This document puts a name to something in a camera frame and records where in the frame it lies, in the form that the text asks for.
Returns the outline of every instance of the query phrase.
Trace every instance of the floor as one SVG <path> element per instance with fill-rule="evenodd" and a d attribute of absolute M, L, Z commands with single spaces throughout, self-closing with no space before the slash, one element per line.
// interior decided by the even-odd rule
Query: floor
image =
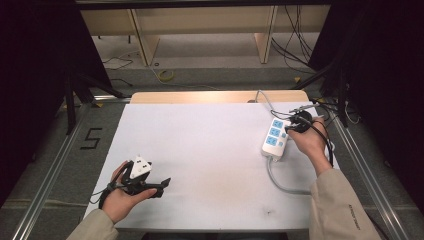
<path fill-rule="evenodd" d="M 283 46 L 289 39 L 289 34 L 276 34 L 275 40 Z M 314 43 L 318 37 L 317 33 L 305 33 L 305 39 L 309 46 L 313 49 Z M 270 51 L 267 64 L 259 62 L 258 53 L 255 46 L 255 40 L 252 34 L 198 34 L 198 35 L 170 35 L 162 36 L 159 47 L 156 51 L 155 58 L 151 67 L 145 67 L 142 64 L 138 53 L 138 46 L 134 37 L 131 38 L 131 43 L 128 43 L 128 36 L 102 36 L 93 37 L 93 41 L 99 51 L 99 54 L 104 62 L 108 73 L 113 74 L 113 69 L 133 69 L 133 70 L 153 70 L 156 72 L 163 70 L 187 70 L 187 69 L 274 69 L 289 67 L 300 71 L 310 71 L 302 66 L 302 64 L 284 60 L 284 58 L 273 48 Z M 292 40 L 288 46 L 288 50 L 294 53 L 297 57 L 304 59 L 299 43 Z M 288 82 L 294 82 L 295 77 L 287 79 Z M 320 82 L 308 87 L 307 92 L 313 97 L 319 97 Z M 111 118 L 107 123 L 98 123 L 96 119 L 102 119 L 107 116 L 119 115 L 122 112 L 123 104 L 109 104 L 103 108 L 91 108 L 89 110 L 81 108 L 81 116 L 87 111 L 87 118 L 90 119 L 90 124 L 102 125 L 104 129 L 112 129 L 110 136 L 113 136 L 113 129 L 116 129 L 119 123 L 119 117 Z M 107 154 L 108 146 L 112 138 L 100 143 L 99 148 L 103 151 L 99 153 L 84 152 L 74 153 L 75 150 L 81 148 L 81 143 L 84 142 L 83 134 L 77 134 L 76 140 L 69 140 L 62 134 L 62 130 L 66 129 L 66 110 L 60 109 L 58 112 L 58 120 L 52 126 L 52 130 L 45 139 L 45 144 L 42 144 L 42 149 L 39 150 L 40 157 L 37 163 L 31 164 L 27 171 L 23 174 L 22 179 L 16 185 L 10 199 L 2 207 L 0 211 L 0 239 L 11 239 L 23 219 L 25 214 L 28 214 L 26 209 L 30 206 L 31 201 L 34 201 L 34 196 L 41 191 L 40 186 L 44 186 L 43 178 L 36 178 L 36 175 L 47 175 L 52 164 L 56 163 L 56 159 L 60 158 L 60 154 L 68 154 L 68 160 L 65 164 L 59 166 L 61 169 L 52 179 L 52 184 L 46 190 L 49 196 L 47 201 L 43 203 L 42 211 L 33 213 L 38 216 L 35 225 L 29 227 L 29 239 L 57 239 L 58 236 L 63 238 L 63 232 L 72 231 L 73 226 L 81 220 L 81 213 L 84 212 L 87 202 L 86 199 L 74 194 L 74 188 L 79 191 L 85 189 L 90 192 L 93 189 L 91 183 L 79 183 L 70 186 L 69 182 L 78 181 L 74 179 L 75 171 L 85 171 L 85 174 L 92 175 L 92 179 L 96 179 L 96 171 L 101 169 L 101 161 Z M 387 235 L 391 235 L 390 239 L 424 239 L 424 218 L 415 207 L 408 194 L 405 192 L 396 176 L 384 164 L 384 158 L 381 152 L 375 146 L 375 141 L 370 131 L 363 123 L 354 124 L 355 119 L 351 119 L 348 130 L 338 126 L 337 120 L 334 120 L 334 125 L 330 131 L 330 135 L 337 136 L 338 144 L 338 159 L 347 159 L 341 161 L 341 169 L 351 181 L 352 186 L 358 194 L 365 210 L 373 217 L 379 226 Z M 63 144 L 66 141 L 70 142 L 72 149 L 63 149 Z M 357 148 L 349 149 L 343 144 L 344 141 L 354 142 Z M 355 155 L 360 155 L 359 159 L 355 159 Z M 99 159 L 97 162 L 87 163 L 87 159 Z M 367 170 L 370 170 L 373 176 L 378 180 L 377 194 L 370 193 L 369 185 L 362 179 L 360 163 L 366 160 L 368 163 Z M 84 170 L 76 166 L 86 166 Z M 375 199 L 388 200 L 383 202 L 383 206 L 375 203 Z M 383 218 L 382 215 L 393 211 L 394 218 Z M 122 233 L 119 239 L 140 239 L 139 233 Z M 296 231 L 289 233 L 289 239 L 307 239 L 307 230 Z"/>

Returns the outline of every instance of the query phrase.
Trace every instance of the person's right hand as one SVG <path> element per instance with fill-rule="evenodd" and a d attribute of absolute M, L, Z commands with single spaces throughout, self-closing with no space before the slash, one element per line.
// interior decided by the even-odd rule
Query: person's right hand
<path fill-rule="evenodd" d="M 314 121 L 313 126 L 327 137 L 323 125 L 324 120 L 322 118 L 314 118 Z M 326 142 L 314 129 L 309 128 L 303 133 L 288 130 L 287 133 L 294 140 L 297 148 L 311 160 L 317 176 L 332 168 L 324 153 Z"/>

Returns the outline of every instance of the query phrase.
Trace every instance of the beige sleeve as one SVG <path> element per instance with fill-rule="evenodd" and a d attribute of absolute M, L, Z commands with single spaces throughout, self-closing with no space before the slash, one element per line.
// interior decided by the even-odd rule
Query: beige sleeve
<path fill-rule="evenodd" d="M 340 170 L 323 172 L 311 194 L 310 239 L 380 239 Z"/>
<path fill-rule="evenodd" d="M 100 209 L 93 210 L 69 235 L 68 240 L 116 239 L 118 231 L 112 220 Z"/>

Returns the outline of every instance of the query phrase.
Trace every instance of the gray floor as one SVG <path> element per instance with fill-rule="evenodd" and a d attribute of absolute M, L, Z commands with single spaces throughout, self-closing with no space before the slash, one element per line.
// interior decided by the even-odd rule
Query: gray floor
<path fill-rule="evenodd" d="M 316 37 L 317 34 L 307 35 L 312 46 Z M 275 38 L 284 42 L 288 36 L 281 34 Z M 103 61 L 112 57 L 133 60 L 132 64 L 121 70 L 111 69 L 122 66 L 125 61 L 110 61 L 105 64 L 106 68 L 110 68 L 107 71 L 111 79 L 122 78 L 133 85 L 130 87 L 123 81 L 112 81 L 115 89 L 128 94 L 138 91 L 211 90 L 209 87 L 222 90 L 288 89 L 295 84 L 295 77 L 305 79 L 308 76 L 289 69 L 274 50 L 270 53 L 269 62 L 260 64 L 251 34 L 175 35 L 161 38 L 154 59 L 153 70 L 172 70 L 175 73 L 175 78 L 170 83 L 178 86 L 163 85 L 157 81 L 152 69 L 141 64 L 140 56 L 135 52 L 138 47 L 134 41 L 128 44 L 125 36 L 93 39 Z M 297 45 L 292 45 L 290 50 L 302 56 Z M 289 64 L 292 67 L 301 67 L 296 62 Z M 318 82 L 305 89 L 310 97 L 319 97 L 319 84 Z M 98 89 L 93 89 L 93 93 L 105 95 Z M 29 239 L 64 239 L 81 220 L 125 104 L 106 101 L 100 106 L 88 106 L 86 112 L 84 109 L 87 106 L 78 111 L 79 116 L 85 116 L 84 121 L 81 122 L 80 131 L 76 134 L 47 201 L 30 231 Z M 98 146 L 84 150 L 82 147 L 93 146 L 93 142 L 85 141 L 88 130 L 93 128 L 101 129 L 92 131 L 90 135 L 100 139 Z M 42 185 L 44 176 L 48 174 L 50 166 L 61 152 L 62 143 L 67 140 L 66 130 L 66 109 L 61 108 L 36 153 L 36 161 L 28 165 L 0 210 L 0 239 L 12 238 L 28 205 Z M 349 131 L 410 239 L 424 239 L 423 215 L 409 198 L 396 175 L 384 164 L 384 157 L 376 147 L 375 139 L 366 124 L 349 124 Z M 351 182 L 365 210 L 389 234 L 372 194 L 362 181 L 334 122 L 329 126 L 329 133 L 336 145 L 335 154 L 341 170 Z M 308 239 L 308 232 L 293 231 L 289 232 L 288 236 L 290 240 Z M 122 232 L 119 239 L 140 239 L 140 233 Z"/>

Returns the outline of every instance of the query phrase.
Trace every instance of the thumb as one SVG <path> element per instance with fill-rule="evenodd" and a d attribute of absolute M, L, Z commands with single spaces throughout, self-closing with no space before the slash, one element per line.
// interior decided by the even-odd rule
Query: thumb
<path fill-rule="evenodd" d="M 156 192 L 157 192 L 156 188 L 150 188 L 150 189 L 144 190 L 143 192 L 141 192 L 137 195 L 131 196 L 131 199 L 133 200 L 134 205 L 135 205 L 135 204 L 137 204 L 141 201 L 144 201 L 144 200 L 150 198 L 151 196 L 155 195 Z"/>

